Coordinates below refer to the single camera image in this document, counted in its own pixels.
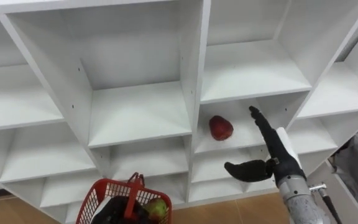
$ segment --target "wooden floor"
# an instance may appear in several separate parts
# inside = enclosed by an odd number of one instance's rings
[[[0,200],[0,224],[57,224],[18,198]],[[287,224],[288,212],[278,194],[175,210],[174,224]]]

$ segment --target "metal arm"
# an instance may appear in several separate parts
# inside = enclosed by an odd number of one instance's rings
[[[285,129],[274,130],[257,108],[251,106],[249,109],[265,139],[271,159],[267,162],[257,160],[238,165],[227,162],[224,165],[225,169],[234,178],[243,182],[258,182],[274,175],[292,223],[330,224],[329,218],[317,206],[311,195],[298,154],[293,150]]]

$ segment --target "shelf board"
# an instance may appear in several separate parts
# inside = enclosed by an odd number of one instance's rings
[[[63,120],[28,65],[0,67],[0,129]]]
[[[68,205],[66,224],[75,224],[78,213],[81,210],[82,202],[71,203]]]
[[[95,169],[65,123],[16,130],[0,182]]]
[[[29,12],[54,9],[71,9],[79,7],[110,6],[117,4],[134,4],[143,2],[159,2],[173,0],[0,0],[0,14],[13,12]]]
[[[82,202],[92,185],[101,178],[97,171],[49,177],[45,181],[40,207]]]
[[[247,149],[197,155],[194,158],[193,178],[191,182],[228,178],[230,174],[224,168],[225,162],[241,164],[249,160],[251,158]]]
[[[358,77],[343,62],[334,63],[297,116],[313,118],[358,111]]]
[[[255,182],[255,183],[249,183],[249,186],[247,188],[247,193],[249,192],[255,192],[260,190],[268,190],[268,189],[276,189],[276,183],[274,182],[274,178]]]
[[[275,40],[206,49],[202,104],[310,89],[295,62]]]
[[[93,93],[90,147],[191,134],[180,82]]]
[[[316,118],[295,121],[288,131],[288,137],[298,154],[338,148],[321,121]]]
[[[112,179],[127,180],[134,172],[145,177],[188,171],[182,138],[158,139],[112,147]]]
[[[259,108],[256,99],[201,105],[197,131],[198,144],[195,153],[238,149],[241,147],[265,144],[265,141],[255,124],[255,120],[250,116],[248,107],[251,105]],[[214,115],[222,116],[233,125],[233,134],[225,141],[217,141],[212,138],[209,130],[209,120]]]
[[[243,194],[243,189],[238,180],[233,178],[213,180],[192,184],[189,201],[195,202],[239,194]]]
[[[145,179],[145,185],[148,189],[167,194],[171,199],[172,205],[185,203],[187,174],[149,177]]]

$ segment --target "green apple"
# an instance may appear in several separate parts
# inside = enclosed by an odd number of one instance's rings
[[[149,212],[149,219],[159,222],[167,214],[167,204],[161,198],[153,198],[144,208]]]

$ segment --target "red plastic basket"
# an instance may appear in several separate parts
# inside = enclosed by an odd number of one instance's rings
[[[132,211],[137,200],[141,205],[146,204],[153,198],[161,198],[167,204],[167,214],[159,224],[172,224],[172,203],[169,197],[161,192],[145,188],[143,175],[135,173],[127,183],[111,179],[96,181],[82,203],[77,216],[76,224],[90,224],[92,217],[100,203],[106,197],[127,196],[129,197],[125,218],[133,218]]]

